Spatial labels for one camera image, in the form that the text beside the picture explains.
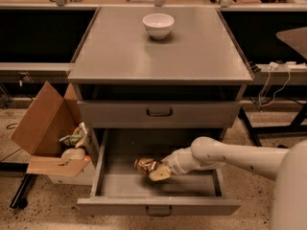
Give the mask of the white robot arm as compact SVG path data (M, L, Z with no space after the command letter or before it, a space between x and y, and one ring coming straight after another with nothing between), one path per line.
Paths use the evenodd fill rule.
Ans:
M150 169L150 179L229 164L275 182L270 230L307 230L307 141L289 149L228 145L199 137Z

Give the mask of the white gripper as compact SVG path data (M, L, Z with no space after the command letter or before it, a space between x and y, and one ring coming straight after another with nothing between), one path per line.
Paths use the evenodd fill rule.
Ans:
M152 181L161 181L174 174L186 174L192 170L192 153L189 148L177 149L160 160L162 163L149 173Z

